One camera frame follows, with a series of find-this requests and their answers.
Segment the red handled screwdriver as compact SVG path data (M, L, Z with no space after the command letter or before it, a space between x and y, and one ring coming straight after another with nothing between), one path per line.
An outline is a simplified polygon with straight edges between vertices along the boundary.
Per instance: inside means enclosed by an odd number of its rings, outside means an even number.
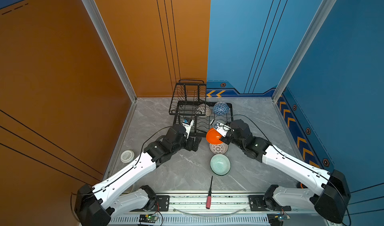
M212 203L212 184L213 184L213 177L211 177L211 183L210 188L208 191L207 201L206 201L206 209L209 210L211 208Z

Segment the circuit board right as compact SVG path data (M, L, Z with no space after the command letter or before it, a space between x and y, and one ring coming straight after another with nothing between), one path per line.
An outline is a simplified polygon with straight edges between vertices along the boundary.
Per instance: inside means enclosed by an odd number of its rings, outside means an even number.
M283 226L285 221L291 219L291 216L285 213L284 210L281 210L277 214L268 214L267 216L270 226Z

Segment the white maroon patterned bowl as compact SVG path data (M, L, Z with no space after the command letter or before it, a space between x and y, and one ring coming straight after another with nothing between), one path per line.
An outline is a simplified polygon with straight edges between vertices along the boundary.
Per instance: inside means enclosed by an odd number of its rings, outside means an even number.
M209 148L211 152L214 154L225 154L228 151L229 146L225 143L221 143L217 145L209 144Z

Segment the beige brown patterned bowl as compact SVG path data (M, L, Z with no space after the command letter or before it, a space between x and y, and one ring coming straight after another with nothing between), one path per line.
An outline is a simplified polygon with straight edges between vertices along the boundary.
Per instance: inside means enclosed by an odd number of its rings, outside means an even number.
M200 104L197 109L197 115L200 118L207 118L211 116L212 110L207 104Z

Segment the aluminium corner post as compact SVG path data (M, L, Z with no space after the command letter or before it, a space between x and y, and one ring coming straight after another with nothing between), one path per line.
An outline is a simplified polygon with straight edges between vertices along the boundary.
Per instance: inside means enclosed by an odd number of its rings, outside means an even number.
M95 0L81 0L98 35L101 39L103 46L108 53L108 56L113 63L113 66L130 98L133 103L137 101L137 95L133 89L130 79L127 75L126 69L121 61L118 51L113 43L113 40L109 34L107 26L103 20L103 17L98 9Z
M274 103L276 103L280 96L283 94L284 89L287 87L289 81L291 80L302 59L310 48L312 42L314 41L319 30L327 19L336 1L337 0L322 0L322 2L320 3L309 27L307 28L297 50L295 51L272 96L272 100Z

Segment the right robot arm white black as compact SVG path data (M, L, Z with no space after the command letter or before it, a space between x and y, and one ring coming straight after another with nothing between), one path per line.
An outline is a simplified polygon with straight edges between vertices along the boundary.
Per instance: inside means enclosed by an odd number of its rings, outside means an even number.
M253 136L243 120L215 123L213 129L223 143L236 145L247 157L274 167L305 185L304 189L271 185L263 196L269 211L284 211L287 207L314 210L335 224L342 224L344 217L349 215L351 192L342 172L329 172L289 155L269 140Z

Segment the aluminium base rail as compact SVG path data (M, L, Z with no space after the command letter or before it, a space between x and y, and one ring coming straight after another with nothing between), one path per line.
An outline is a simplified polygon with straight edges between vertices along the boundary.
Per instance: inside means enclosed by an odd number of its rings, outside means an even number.
M169 191L158 193L157 202L150 211L134 210L113 216L111 226L139 225L140 215L157 215L159 222L153 226L270 226L269 211L263 203L262 193L251 192L212 192L212 203L206 209L208 192ZM331 222L322 218L314 210L287 207L285 213L291 219L284 226L330 226Z

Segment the white tape roll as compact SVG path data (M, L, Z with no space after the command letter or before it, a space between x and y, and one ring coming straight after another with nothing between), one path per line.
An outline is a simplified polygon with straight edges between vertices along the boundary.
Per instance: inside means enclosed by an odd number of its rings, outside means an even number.
M129 164L135 159L135 154L131 150L126 150L121 154L121 162L124 164Z

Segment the mint green bowl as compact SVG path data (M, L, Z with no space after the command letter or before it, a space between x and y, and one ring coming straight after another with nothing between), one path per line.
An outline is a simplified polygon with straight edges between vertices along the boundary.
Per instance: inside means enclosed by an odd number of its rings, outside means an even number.
M210 167L214 174L225 176L231 170L231 162L227 156L217 154L211 158Z

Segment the blue triangle patterned bowl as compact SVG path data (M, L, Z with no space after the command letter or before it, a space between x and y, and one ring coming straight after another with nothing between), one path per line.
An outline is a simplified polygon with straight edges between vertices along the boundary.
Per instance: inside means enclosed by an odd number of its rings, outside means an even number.
M230 107L225 102L216 102L213 107L213 113L217 116L223 116L230 112Z

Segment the green circuit board left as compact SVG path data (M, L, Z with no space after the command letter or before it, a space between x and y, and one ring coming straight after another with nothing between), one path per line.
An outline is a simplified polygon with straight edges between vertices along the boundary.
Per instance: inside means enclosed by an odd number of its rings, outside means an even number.
M157 215L140 215L139 216L139 225L153 226L158 222L159 222L159 217Z

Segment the orange bowl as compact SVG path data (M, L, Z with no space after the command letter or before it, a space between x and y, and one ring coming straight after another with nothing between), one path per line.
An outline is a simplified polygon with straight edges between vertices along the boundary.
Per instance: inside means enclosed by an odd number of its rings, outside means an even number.
M223 142L221 141L222 135L214 128L211 128L207 134L206 139L211 145L220 145Z

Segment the aluminium corner post left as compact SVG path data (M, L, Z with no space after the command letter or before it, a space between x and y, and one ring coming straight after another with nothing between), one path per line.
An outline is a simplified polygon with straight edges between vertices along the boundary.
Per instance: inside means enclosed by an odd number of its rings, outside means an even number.
M130 98L133 103L137 101L137 95L133 89L130 79L127 75L126 69L121 61L118 51L113 43L113 40L109 34L107 26L103 20L103 17L98 9L95 0L81 0L98 35L101 39L103 46L108 53L108 56L113 63L113 66Z

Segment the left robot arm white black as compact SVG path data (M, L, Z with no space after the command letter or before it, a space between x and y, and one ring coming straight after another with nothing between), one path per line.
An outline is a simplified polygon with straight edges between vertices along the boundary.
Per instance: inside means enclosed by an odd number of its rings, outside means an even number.
M118 211L150 210L153 207L156 194L149 186L142 186L125 197L121 195L178 151L196 152L202 140L190 137L190 127L186 125L175 124L167 130L166 135L154 142L145 141L140 155L111 177L94 186L85 184L78 189L71 210L82 226L106 226Z

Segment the aluminium corner post right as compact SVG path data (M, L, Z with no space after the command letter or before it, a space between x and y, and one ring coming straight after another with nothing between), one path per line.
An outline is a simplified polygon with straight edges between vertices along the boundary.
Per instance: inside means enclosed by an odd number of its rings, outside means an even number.
M295 51L272 96L272 100L274 103L276 103L280 96L283 94L284 89L287 87L289 81L291 80L302 59L310 48L312 42L314 41L319 30L327 19L336 1L337 0L322 0L322 2L320 3L309 27L307 28L297 50Z

